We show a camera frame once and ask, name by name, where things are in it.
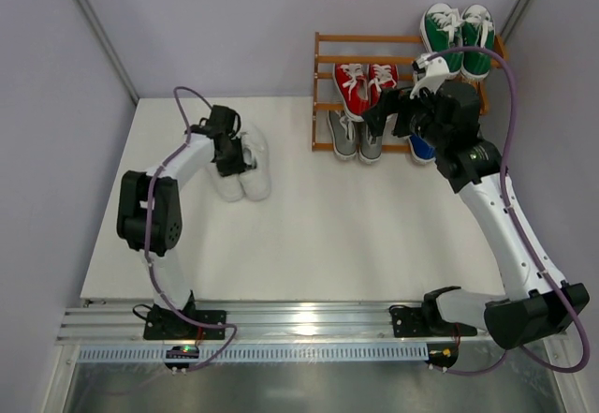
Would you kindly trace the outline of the red canvas sneaker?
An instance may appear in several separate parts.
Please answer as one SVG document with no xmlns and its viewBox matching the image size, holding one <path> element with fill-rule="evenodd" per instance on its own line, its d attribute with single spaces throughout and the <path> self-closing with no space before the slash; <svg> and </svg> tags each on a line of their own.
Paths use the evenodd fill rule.
<svg viewBox="0 0 599 413">
<path fill-rule="evenodd" d="M 361 123 L 361 115 L 370 107 L 368 80 L 361 64 L 335 64 L 332 72 L 345 114 Z"/>
<path fill-rule="evenodd" d="M 385 89 L 398 87 L 399 73 L 391 64 L 371 64 L 368 67 L 368 92 L 371 106 L 378 103 Z"/>
</svg>

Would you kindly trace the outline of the grey canvas sneaker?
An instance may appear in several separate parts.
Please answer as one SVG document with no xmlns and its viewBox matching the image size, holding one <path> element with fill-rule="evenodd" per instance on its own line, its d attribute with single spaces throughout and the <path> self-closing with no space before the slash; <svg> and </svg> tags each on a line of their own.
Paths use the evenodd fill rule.
<svg viewBox="0 0 599 413">
<path fill-rule="evenodd" d="M 360 143 L 358 158 L 362 163 L 376 163 L 382 155 L 383 137 L 375 136 L 366 123 L 360 125 Z"/>
<path fill-rule="evenodd" d="M 342 161 L 357 154 L 356 126 L 344 111 L 328 111 L 327 124 L 332 138 L 333 153 Z"/>
</svg>

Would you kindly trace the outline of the blue canvas sneaker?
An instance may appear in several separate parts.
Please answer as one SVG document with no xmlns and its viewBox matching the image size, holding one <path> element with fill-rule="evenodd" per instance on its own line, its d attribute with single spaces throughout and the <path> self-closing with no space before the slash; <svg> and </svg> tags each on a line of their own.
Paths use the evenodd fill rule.
<svg viewBox="0 0 599 413">
<path fill-rule="evenodd" d="M 422 138 L 411 135 L 407 142 L 414 162 L 419 165 L 427 165 L 435 161 L 436 154 L 434 148 L 427 144 Z"/>
</svg>

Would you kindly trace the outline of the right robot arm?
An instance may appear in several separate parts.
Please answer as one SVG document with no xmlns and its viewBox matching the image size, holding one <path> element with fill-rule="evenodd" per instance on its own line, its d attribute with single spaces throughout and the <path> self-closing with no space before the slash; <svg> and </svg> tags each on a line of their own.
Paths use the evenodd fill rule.
<svg viewBox="0 0 599 413">
<path fill-rule="evenodd" d="M 410 96 L 386 89 L 362 117 L 382 133 L 396 115 L 396 137 L 414 135 L 434 148 L 436 168 L 469 208 L 495 257 L 504 295 L 452 286 L 425 294 L 422 315 L 440 333 L 454 323 L 490 334 L 509 350 L 564 332 L 578 323 L 590 300 L 583 284 L 571 284 L 548 259 L 519 208 L 497 147 L 479 131 L 479 97 L 465 82 L 450 81 L 436 93 Z"/>
</svg>

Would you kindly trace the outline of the white leather sneaker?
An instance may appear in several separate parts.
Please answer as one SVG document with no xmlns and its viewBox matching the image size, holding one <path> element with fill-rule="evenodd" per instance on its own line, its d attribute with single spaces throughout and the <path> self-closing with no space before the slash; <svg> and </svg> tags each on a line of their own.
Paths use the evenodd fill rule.
<svg viewBox="0 0 599 413">
<path fill-rule="evenodd" d="M 263 133 L 252 123 L 241 128 L 241 148 L 245 171 L 239 180 L 246 198 L 261 201 L 270 195 L 269 147 Z"/>
<path fill-rule="evenodd" d="M 210 163 L 206 167 L 212 186 L 219 197 L 225 202 L 236 202 L 244 197 L 244 191 L 237 174 L 222 176 L 216 165 Z"/>
</svg>

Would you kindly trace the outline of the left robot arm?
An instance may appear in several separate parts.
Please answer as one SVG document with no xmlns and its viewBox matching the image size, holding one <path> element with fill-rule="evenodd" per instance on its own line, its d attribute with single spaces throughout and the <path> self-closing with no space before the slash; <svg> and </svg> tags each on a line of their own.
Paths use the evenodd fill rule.
<svg viewBox="0 0 599 413">
<path fill-rule="evenodd" d="M 182 188 L 214 164 L 225 175 L 246 169 L 241 147 L 241 116 L 214 105 L 210 116 L 192 125 L 185 121 L 183 143 L 161 163 L 145 171 L 127 171 L 119 193 L 117 235 L 139 253 L 150 277 L 154 318 L 150 325 L 185 324 L 223 329 L 197 320 L 193 290 L 185 281 L 175 246 L 183 233 Z"/>
</svg>

